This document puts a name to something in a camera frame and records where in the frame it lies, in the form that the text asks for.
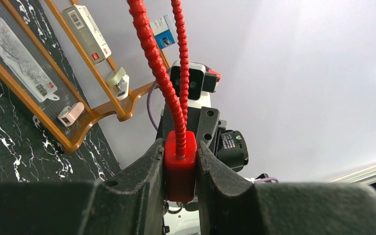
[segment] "red rope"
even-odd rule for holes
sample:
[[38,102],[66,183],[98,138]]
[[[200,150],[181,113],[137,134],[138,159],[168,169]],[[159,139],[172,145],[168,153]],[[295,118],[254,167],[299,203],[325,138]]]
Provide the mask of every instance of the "red rope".
[[175,16],[176,32],[178,33],[179,58],[181,59],[181,85],[179,92],[179,102],[181,103],[182,114],[184,115],[185,125],[188,118],[188,89],[189,89],[189,60],[188,60],[188,42],[185,30],[184,15],[180,0],[171,0],[172,12]]
[[156,41],[153,37],[152,29],[149,26],[149,19],[146,15],[146,7],[143,0],[128,0],[130,14],[133,17],[133,25],[135,26],[141,46],[148,60],[148,65],[152,69],[152,73],[156,78],[159,89],[165,97],[172,119],[174,121],[175,137],[176,137],[176,156],[185,156],[186,145],[186,124],[182,114],[181,105],[175,90],[166,73],[166,68],[159,56],[159,50],[156,47]]

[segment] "black marble tabletop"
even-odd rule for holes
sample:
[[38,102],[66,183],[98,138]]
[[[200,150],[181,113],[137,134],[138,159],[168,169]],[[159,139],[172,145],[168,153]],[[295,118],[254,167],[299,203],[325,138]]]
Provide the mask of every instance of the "black marble tabletop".
[[[82,94],[39,1],[11,3]],[[99,125],[90,129],[77,151],[63,153],[49,131],[0,80],[0,182],[105,180],[119,171]]]

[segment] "white wall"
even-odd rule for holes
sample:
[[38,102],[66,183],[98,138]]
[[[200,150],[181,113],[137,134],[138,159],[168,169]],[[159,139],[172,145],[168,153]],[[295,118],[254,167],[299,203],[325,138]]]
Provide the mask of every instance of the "white wall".
[[[126,1],[79,2],[129,73],[131,88],[152,81]],[[151,19],[172,13],[169,0],[145,5]],[[376,163],[376,1],[186,0],[183,8],[190,59],[222,74],[213,107],[246,138],[250,162],[241,175],[325,181]],[[51,21],[90,105],[107,101]],[[178,57],[176,46],[166,53],[170,61]],[[122,166],[154,140],[145,102],[126,122],[114,116],[100,122]],[[163,104],[156,92],[157,117]]]

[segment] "packaged power strip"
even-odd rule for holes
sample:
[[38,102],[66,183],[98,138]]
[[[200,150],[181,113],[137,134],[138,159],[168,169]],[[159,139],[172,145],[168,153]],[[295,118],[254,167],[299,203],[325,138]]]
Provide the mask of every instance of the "packaged power strip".
[[62,15],[95,65],[103,62],[112,54],[85,6],[74,5],[65,9]]

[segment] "red object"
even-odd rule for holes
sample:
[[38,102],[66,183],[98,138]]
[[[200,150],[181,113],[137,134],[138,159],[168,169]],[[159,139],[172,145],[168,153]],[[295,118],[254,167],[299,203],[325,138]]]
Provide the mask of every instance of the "red object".
[[195,135],[187,131],[185,158],[177,159],[175,154],[175,132],[171,131],[165,143],[165,185],[166,197],[171,202],[189,202],[194,198],[195,165],[197,142]]
[[178,33],[179,58],[181,60],[181,85],[179,91],[179,102],[181,103],[182,114],[185,125],[188,118],[188,89],[189,89],[189,60],[188,42],[185,30],[184,15],[182,14],[181,1],[172,0],[172,12],[174,13],[176,32]]
[[156,47],[156,41],[153,37],[152,29],[149,26],[149,19],[146,15],[146,7],[143,0],[127,0],[130,7],[130,14],[133,17],[133,25],[136,33],[141,41],[141,47],[145,52],[145,57],[148,60],[148,65],[152,69],[152,73],[156,78],[159,89],[165,97],[165,102],[168,105],[174,121],[174,129],[176,136],[176,154],[178,156],[185,155],[185,144],[187,130],[185,119],[182,114],[182,109],[178,97],[175,95],[175,90],[169,80],[169,75],[166,73],[166,68],[159,56],[159,49]]
[[97,60],[99,58],[97,53],[92,54],[92,57],[93,57],[94,60]]
[[218,76],[218,78],[217,78],[217,82],[220,81],[220,79],[221,79],[221,74],[220,74],[219,72],[214,71],[214,70],[208,70],[208,72],[217,75],[217,76]]

